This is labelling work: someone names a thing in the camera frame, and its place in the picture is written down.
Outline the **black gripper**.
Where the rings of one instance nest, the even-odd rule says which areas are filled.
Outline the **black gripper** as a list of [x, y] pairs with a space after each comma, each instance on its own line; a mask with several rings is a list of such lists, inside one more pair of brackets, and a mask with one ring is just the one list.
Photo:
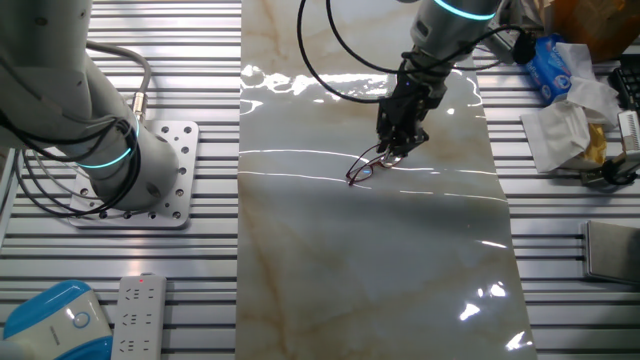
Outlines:
[[428, 141], [421, 123], [413, 121], [422, 121], [430, 110], [436, 109], [445, 93], [442, 78], [436, 83], [422, 83], [406, 74], [397, 75], [392, 94], [379, 102], [376, 152], [407, 156]]

